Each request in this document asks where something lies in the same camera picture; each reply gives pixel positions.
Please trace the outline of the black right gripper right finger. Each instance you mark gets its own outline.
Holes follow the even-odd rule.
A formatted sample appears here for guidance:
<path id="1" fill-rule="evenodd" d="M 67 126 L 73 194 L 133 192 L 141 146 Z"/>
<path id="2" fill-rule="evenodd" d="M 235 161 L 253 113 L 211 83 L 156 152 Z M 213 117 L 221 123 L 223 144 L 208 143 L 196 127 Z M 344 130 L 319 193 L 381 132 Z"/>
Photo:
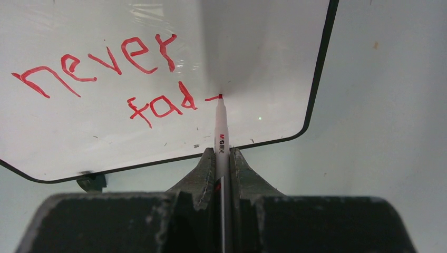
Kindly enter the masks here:
<path id="1" fill-rule="evenodd" d="M 372 196 L 287 196 L 231 150 L 234 252 L 416 252 L 396 209 Z"/>

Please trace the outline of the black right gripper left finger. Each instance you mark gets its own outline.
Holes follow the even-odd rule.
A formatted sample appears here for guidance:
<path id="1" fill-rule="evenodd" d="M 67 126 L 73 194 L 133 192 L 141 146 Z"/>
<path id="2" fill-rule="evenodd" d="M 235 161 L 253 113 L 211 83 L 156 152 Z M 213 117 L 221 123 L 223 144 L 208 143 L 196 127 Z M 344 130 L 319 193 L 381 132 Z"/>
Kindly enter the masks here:
<path id="1" fill-rule="evenodd" d="M 214 252 L 215 154 L 165 192 L 64 193 L 37 209 L 17 252 Z"/>

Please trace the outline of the red whiteboard marker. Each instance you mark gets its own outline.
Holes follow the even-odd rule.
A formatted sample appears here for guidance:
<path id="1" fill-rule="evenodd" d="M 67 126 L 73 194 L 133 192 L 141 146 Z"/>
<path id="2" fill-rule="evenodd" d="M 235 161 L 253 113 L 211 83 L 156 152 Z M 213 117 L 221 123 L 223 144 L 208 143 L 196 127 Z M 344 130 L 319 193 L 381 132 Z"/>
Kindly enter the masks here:
<path id="1" fill-rule="evenodd" d="M 232 215 L 231 215 L 231 186 L 230 186 L 230 146 L 227 125 L 227 110 L 223 95 L 217 96 L 216 124 L 215 124 L 215 191 L 219 204 L 219 240 L 221 252 L 232 252 Z"/>

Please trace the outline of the white whiteboard black frame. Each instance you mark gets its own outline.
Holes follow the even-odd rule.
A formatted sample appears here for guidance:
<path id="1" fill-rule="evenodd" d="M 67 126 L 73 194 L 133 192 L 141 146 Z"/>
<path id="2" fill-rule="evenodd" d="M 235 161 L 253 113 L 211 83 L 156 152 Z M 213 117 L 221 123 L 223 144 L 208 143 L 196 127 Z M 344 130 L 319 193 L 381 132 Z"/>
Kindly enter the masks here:
<path id="1" fill-rule="evenodd" d="M 309 126 L 338 1 L 1 1 L 1 166 L 59 183 Z"/>

